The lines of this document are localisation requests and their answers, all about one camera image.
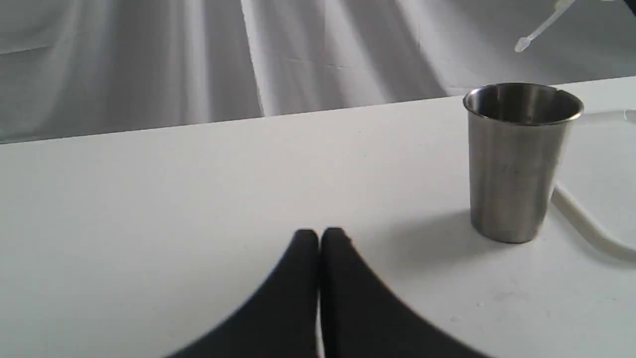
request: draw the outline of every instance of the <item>stainless steel cup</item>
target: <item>stainless steel cup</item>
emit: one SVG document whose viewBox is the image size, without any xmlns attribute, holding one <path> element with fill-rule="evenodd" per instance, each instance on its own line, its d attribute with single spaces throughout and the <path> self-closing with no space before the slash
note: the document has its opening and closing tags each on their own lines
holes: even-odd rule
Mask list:
<svg viewBox="0 0 636 358">
<path fill-rule="evenodd" d="M 555 171 L 583 103 L 566 91 L 499 83 L 470 92 L 471 222 L 505 243 L 532 240 L 546 216 Z"/>
</svg>

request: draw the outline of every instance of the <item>white fabric backdrop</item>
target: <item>white fabric backdrop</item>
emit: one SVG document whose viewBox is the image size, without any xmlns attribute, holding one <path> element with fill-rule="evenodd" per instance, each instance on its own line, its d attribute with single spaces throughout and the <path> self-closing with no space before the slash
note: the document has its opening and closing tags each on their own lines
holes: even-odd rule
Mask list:
<svg viewBox="0 0 636 358">
<path fill-rule="evenodd" d="M 0 141 L 636 75 L 636 17 L 579 0 L 1 0 Z"/>
</svg>

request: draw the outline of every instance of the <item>white curtain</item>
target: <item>white curtain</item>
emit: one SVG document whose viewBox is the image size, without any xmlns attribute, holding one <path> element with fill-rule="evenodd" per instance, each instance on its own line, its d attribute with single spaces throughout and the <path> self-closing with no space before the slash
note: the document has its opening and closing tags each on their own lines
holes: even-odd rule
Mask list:
<svg viewBox="0 0 636 358">
<path fill-rule="evenodd" d="M 578 0 L 0 0 L 0 142 L 636 75 L 636 17 Z"/>
</svg>

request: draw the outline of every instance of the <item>white tabletop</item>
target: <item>white tabletop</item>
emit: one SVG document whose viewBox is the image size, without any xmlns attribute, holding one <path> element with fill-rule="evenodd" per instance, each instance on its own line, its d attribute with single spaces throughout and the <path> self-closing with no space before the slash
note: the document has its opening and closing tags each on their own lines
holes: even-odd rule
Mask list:
<svg viewBox="0 0 636 358">
<path fill-rule="evenodd" d="M 636 77 L 564 85 L 634 106 Z M 0 146 L 0 357 L 159 357 L 216 326 L 293 231 L 342 226 L 415 311 L 495 357 L 631 356 L 633 267 L 552 210 L 469 226 L 459 97 Z"/>
</svg>

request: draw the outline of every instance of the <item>cup rim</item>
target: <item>cup rim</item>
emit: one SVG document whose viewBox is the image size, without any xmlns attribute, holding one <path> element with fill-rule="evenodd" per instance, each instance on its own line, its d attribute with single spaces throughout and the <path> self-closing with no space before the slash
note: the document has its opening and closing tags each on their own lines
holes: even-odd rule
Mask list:
<svg viewBox="0 0 636 358">
<path fill-rule="evenodd" d="M 569 99 L 573 100 L 578 105 L 579 110 L 575 114 L 573 114 L 573 115 L 571 115 L 571 116 L 569 116 L 567 118 L 564 118 L 564 119 L 561 119 L 561 120 L 556 120 L 554 122 L 546 122 L 546 123 L 516 123 L 516 122 L 508 122 L 508 121 L 501 120 L 501 119 L 498 119 L 498 118 L 488 117 L 486 115 L 478 113 L 476 110 L 474 110 L 473 108 L 471 108 L 468 105 L 468 99 L 471 96 L 473 96 L 473 95 L 475 95 L 475 94 L 477 94 L 477 93 L 479 93 L 481 91 L 484 91 L 486 89 L 489 89 L 489 88 L 492 88 L 492 87 L 501 86 L 501 85 L 526 85 L 526 86 L 543 87 L 543 88 L 554 89 L 557 92 L 561 92 L 561 93 L 565 94 Z M 583 111 L 584 111 L 584 105 L 583 105 L 582 100 L 580 100 L 574 94 L 571 94 L 570 92 L 567 92 L 566 90 L 558 89 L 556 87 L 552 87 L 552 86 L 548 86 L 548 85 L 539 85 L 537 83 L 528 83 L 528 82 L 501 82 L 501 83 L 493 83 L 493 84 L 490 84 L 490 85 L 481 86 L 481 87 L 478 87 L 478 88 L 473 89 L 470 92 L 468 92 L 464 96 L 464 99 L 463 99 L 462 102 L 464 103 L 464 108 L 468 112 L 476 115 L 477 117 L 481 117 L 481 118 L 489 119 L 489 120 L 496 120 L 497 122 L 500 122 L 500 123 L 505 123 L 505 124 L 510 124 L 510 125 L 517 125 L 517 126 L 525 126 L 525 127 L 544 127 L 544 126 L 548 126 L 548 125 L 563 124 L 564 122 L 570 122 L 572 120 L 575 120 L 575 119 L 579 118 L 583 114 Z"/>
</svg>

